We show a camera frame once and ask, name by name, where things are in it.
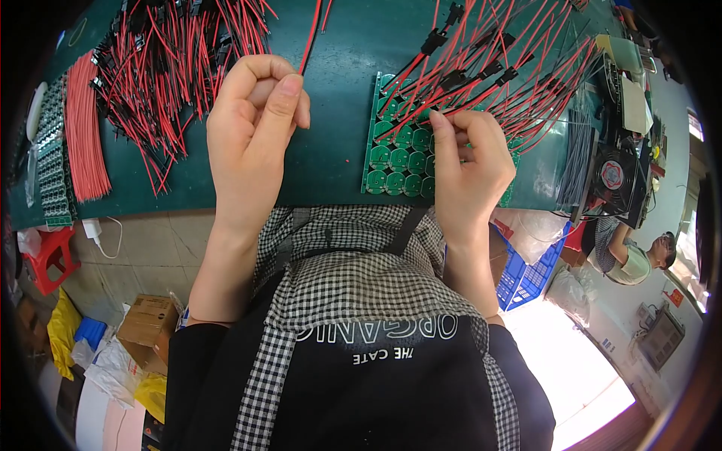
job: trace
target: green circuit board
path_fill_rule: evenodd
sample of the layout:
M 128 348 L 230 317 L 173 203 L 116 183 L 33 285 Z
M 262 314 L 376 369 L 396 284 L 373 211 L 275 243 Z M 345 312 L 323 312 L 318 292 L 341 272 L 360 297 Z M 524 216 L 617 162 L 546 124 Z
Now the green circuit board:
M 382 75 L 380 72 L 376 74 L 361 192 L 389 196 L 403 194 L 408 197 L 421 196 L 433 199 L 435 190 L 433 132 L 431 125 L 419 125 L 428 119 L 428 114 L 421 113 L 416 121 L 405 125 L 395 139 L 392 139 L 392 136 L 376 139 L 398 123 L 393 117 L 396 112 L 406 108 L 405 102 L 409 100 L 401 95 L 389 100 L 381 93 L 381 88 L 392 79 L 391 74 Z M 512 158 L 514 166 L 517 167 L 519 155 L 513 154 Z M 508 206 L 513 187 L 514 182 L 502 196 L 499 206 Z

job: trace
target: white cable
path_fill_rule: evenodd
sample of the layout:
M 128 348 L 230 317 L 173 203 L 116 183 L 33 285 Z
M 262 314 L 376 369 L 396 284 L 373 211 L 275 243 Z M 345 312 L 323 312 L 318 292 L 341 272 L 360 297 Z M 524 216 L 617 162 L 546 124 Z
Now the white cable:
M 107 218 L 108 218 L 108 219 L 112 219 L 113 221 L 117 222 L 119 226 L 121 226 L 121 236 L 118 238 L 118 249 L 116 250 L 115 256 L 113 256 L 113 257 L 108 257 L 108 255 L 107 255 L 107 254 L 105 253 L 105 251 L 103 250 L 102 245 L 100 245 L 100 238 L 99 238 L 99 237 L 96 237 L 96 238 L 95 238 L 95 244 L 97 245 L 97 248 L 100 249 L 100 253 L 103 254 L 103 257 L 109 258 L 109 259 L 113 260 L 114 258 L 117 258 L 118 255 L 121 254 L 121 243 L 123 242 L 123 224 L 122 224 L 120 221 L 118 221 L 117 219 L 111 218 L 110 216 L 107 216 Z

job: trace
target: cardboard box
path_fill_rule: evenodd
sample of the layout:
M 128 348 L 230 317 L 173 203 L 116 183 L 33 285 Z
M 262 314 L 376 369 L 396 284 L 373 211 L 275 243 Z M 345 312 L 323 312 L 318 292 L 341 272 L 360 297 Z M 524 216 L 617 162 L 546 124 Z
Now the cardboard box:
M 168 341 L 178 311 L 169 297 L 139 294 L 118 330 L 118 341 L 144 371 L 168 375 Z
M 21 339 L 27 349 L 36 353 L 45 352 L 45 355 L 52 356 L 48 329 L 38 319 L 38 314 L 29 297 L 23 297 L 19 301 L 16 312 L 19 323 L 22 325 L 19 328 Z

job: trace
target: wrist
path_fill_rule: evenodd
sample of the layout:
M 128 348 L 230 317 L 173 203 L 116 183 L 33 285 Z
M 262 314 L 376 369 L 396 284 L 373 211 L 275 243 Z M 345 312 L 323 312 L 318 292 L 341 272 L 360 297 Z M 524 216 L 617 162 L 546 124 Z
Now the wrist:
M 448 251 L 453 251 L 460 254 L 477 254 L 479 250 L 488 249 L 488 222 L 488 219 L 479 220 L 476 222 L 476 224 L 470 224 L 470 228 L 467 233 L 445 236 Z

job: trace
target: tiled floor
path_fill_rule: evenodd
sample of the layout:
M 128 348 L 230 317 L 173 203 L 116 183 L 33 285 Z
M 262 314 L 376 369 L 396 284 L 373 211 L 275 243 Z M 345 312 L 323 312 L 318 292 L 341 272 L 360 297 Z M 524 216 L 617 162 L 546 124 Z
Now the tiled floor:
M 131 304 L 141 293 L 169 296 L 172 292 L 187 305 L 213 218 L 213 210 L 118 217 L 123 242 L 113 260 L 103 256 L 77 222 L 71 251 L 82 265 L 63 288 L 82 315 L 111 325 L 120 323 L 122 304 Z M 115 255 L 120 227 L 109 219 L 101 219 L 100 224 L 103 250 Z M 57 300 L 57 292 L 43 297 L 26 277 L 21 278 L 21 286 L 44 305 Z

